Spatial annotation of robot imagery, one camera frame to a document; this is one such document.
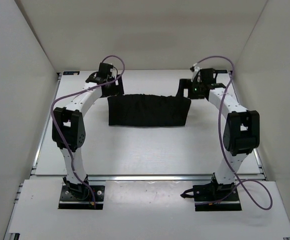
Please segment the black pleated skirt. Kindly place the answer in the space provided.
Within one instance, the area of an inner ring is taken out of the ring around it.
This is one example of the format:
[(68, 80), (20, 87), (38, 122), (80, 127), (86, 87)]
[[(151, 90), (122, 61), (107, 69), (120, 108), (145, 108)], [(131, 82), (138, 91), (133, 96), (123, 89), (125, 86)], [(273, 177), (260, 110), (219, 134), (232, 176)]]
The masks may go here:
[(107, 100), (110, 126), (182, 127), (191, 106), (191, 100), (183, 96), (126, 94)]

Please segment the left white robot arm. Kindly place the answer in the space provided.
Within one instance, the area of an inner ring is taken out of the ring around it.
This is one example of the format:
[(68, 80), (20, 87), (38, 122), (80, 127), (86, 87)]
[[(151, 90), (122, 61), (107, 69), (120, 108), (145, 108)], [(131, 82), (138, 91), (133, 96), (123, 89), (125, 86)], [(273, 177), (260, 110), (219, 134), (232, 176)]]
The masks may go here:
[(101, 62), (79, 92), (60, 97), (52, 104), (52, 140), (60, 149), (67, 176), (64, 183), (78, 199), (89, 195), (81, 148), (86, 139), (84, 116), (100, 98), (124, 94), (121, 75), (114, 65)]

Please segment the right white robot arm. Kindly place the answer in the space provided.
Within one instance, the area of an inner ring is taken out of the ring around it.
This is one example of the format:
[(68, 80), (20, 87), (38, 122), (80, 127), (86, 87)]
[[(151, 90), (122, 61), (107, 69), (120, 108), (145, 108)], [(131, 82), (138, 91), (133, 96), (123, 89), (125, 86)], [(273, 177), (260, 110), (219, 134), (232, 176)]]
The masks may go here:
[(225, 186), (235, 181), (235, 174), (245, 158), (260, 144), (260, 115), (256, 110), (248, 110), (228, 94), (226, 86), (217, 83), (217, 73), (212, 68), (190, 68), (191, 79), (181, 79), (177, 96), (188, 90), (190, 99), (206, 99), (219, 110), (218, 121), (226, 119), (225, 127), (220, 130), (220, 144), (224, 154), (218, 170), (213, 174), (215, 184), (209, 187), (209, 196), (221, 200), (226, 194)]

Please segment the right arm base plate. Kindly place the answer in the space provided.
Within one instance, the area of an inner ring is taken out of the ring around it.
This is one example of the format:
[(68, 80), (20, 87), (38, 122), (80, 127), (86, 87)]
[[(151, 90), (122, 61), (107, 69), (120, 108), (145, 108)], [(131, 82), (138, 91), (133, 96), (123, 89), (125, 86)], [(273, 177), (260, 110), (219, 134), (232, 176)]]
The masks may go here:
[(216, 190), (213, 183), (193, 185), (180, 196), (184, 199), (194, 199), (196, 212), (235, 212), (241, 211), (241, 203), (238, 191), (233, 189)]

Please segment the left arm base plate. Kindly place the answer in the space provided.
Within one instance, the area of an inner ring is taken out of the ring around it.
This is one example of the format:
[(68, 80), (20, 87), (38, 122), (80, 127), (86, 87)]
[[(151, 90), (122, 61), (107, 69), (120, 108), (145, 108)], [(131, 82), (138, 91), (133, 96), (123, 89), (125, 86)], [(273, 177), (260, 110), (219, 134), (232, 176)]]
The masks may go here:
[(90, 185), (90, 187), (94, 192), (95, 200), (88, 188), (81, 193), (70, 190), (63, 184), (58, 208), (61, 210), (103, 210), (105, 185)]

